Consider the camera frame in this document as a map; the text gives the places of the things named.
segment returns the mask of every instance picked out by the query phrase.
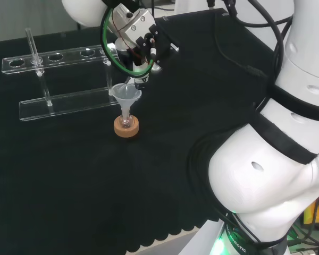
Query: black fabric surface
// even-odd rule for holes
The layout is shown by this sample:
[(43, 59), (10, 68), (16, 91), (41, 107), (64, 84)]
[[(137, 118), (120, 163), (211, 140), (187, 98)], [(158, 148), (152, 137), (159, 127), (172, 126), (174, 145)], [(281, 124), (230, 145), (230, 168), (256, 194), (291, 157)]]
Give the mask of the black fabric surface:
[[(272, 52), (223, 11), (216, 13), (224, 52), (269, 73)], [(26, 39), (0, 42), (0, 255), (120, 255), (201, 227), (210, 217), (188, 185), (189, 148), (208, 132), (247, 123), (266, 86), (222, 58), (213, 40), (214, 14), (161, 19), (180, 42), (180, 54), (150, 77), (132, 107), (140, 132), (131, 140), (114, 134), (118, 106), (20, 122), (19, 102), (42, 93), (33, 72), (1, 73), (3, 57), (29, 53)], [(97, 32), (35, 41), (39, 52), (96, 45)], [(46, 72), (51, 95), (105, 81), (99, 62)], [(115, 83), (124, 80), (114, 73)]]

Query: yellow object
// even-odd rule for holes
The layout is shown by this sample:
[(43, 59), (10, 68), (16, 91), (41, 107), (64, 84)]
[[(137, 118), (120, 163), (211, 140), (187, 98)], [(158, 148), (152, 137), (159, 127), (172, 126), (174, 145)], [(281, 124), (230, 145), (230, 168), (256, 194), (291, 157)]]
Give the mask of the yellow object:
[[(315, 202), (313, 202), (309, 207), (304, 211), (304, 224), (310, 225), (312, 224), (313, 212), (314, 212)], [(319, 223), (319, 207), (317, 210), (317, 216), (315, 218), (315, 223)]]

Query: clear acrylic rack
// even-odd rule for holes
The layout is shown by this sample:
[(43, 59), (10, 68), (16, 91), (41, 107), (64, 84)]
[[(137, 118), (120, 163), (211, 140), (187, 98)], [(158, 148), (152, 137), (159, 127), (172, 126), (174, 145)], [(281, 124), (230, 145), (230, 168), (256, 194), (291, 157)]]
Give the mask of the clear acrylic rack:
[[(59, 50), (38, 54), (29, 28), (26, 29), (31, 54), (2, 59), (2, 72), (19, 75), (34, 71), (39, 79), (43, 98), (34, 98), (19, 102), (19, 119), (21, 121), (37, 120), (62, 114), (86, 111), (118, 104), (111, 94), (111, 62), (107, 59), (100, 45)], [(114, 44), (109, 44), (114, 57), (118, 54)], [(45, 80), (45, 69), (60, 66), (102, 61), (106, 73), (106, 87), (51, 96)]]

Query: clear plastic funnel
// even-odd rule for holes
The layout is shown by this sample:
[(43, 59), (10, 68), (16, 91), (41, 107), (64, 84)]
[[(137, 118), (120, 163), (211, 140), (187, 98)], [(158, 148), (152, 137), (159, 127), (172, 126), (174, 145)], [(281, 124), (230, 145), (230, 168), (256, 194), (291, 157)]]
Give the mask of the clear plastic funnel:
[(123, 128), (128, 129), (133, 126), (130, 107), (141, 95), (142, 91), (136, 89), (134, 84), (120, 83), (112, 87), (112, 96), (116, 98), (122, 108), (120, 123)]

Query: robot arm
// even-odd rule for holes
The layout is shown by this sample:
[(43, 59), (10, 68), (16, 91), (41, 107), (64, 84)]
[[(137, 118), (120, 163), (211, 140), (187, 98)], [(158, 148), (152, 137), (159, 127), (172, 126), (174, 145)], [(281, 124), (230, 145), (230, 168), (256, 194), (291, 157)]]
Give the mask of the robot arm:
[[(87, 27), (100, 26), (102, 48), (111, 63), (127, 76), (147, 81), (156, 61), (170, 51), (170, 41), (161, 33), (154, 17), (132, 0), (62, 0), (69, 15)], [(116, 49), (127, 52), (132, 70), (110, 54), (107, 31), (117, 36)]]
[[(145, 57), (144, 63), (141, 63), (145, 64), (145, 68), (148, 66), (145, 59), (157, 60), (158, 55), (151, 58), (150, 39), (154, 38), (158, 45), (156, 32), (159, 30), (147, 9), (139, 9), (132, 0), (62, 1), (67, 12), (78, 23), (89, 27), (101, 25), (106, 55), (108, 49), (104, 47), (104, 31), (109, 29), (118, 36), (119, 41), (122, 40), (120, 45), (127, 46), (129, 50), (140, 50)], [(257, 1), (248, 1), (256, 3), (261, 14), (265, 12)], [(224, 2), (231, 16), (236, 17), (236, 1)], [(295, 0), (295, 7), (295, 21), (286, 52), (282, 39), (278, 40), (280, 61), (282, 64), (284, 58), (284, 65), (276, 85), (297, 98), (299, 103), (301, 101), (318, 109), (319, 0)], [(281, 21), (274, 22), (270, 17), (268, 22), (276, 27)], [(277, 27), (274, 33), (276, 37), (281, 36)], [(279, 129), (282, 135), (286, 135), (281, 138), (282, 145), (289, 139), (309, 152), (318, 154), (319, 120), (314, 119), (315, 115), (300, 116), (303, 113), (298, 115), (296, 110), (292, 112), (286, 107), (271, 99), (259, 114)], [(249, 239), (256, 239), (261, 244), (279, 245), (298, 215), (319, 196), (319, 158), (306, 163), (303, 159), (297, 161), (272, 146), (274, 141), (264, 139), (263, 135), (251, 125), (238, 130), (212, 157), (208, 170), (209, 182), (218, 200), (229, 211), (236, 212), (236, 225), (242, 229), (242, 233), (250, 234)], [(228, 253), (243, 254), (246, 243), (239, 250), (239, 243), (227, 235), (227, 232), (223, 233)], [(279, 253), (274, 254), (289, 255), (284, 245)]]

